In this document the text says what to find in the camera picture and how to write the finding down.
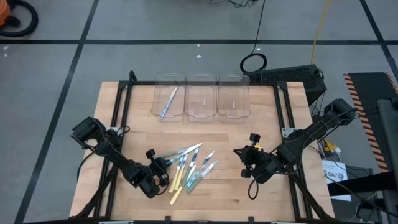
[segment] clear plastic container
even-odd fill
[[[192,74],[185,82],[184,113],[189,121],[210,122],[217,114],[217,79],[212,74]]]
[[[245,75],[220,76],[218,84],[218,119],[241,123],[250,116],[250,78]]]
[[[185,77],[161,74],[155,77],[154,102],[151,113],[159,121],[182,121],[185,101]]]

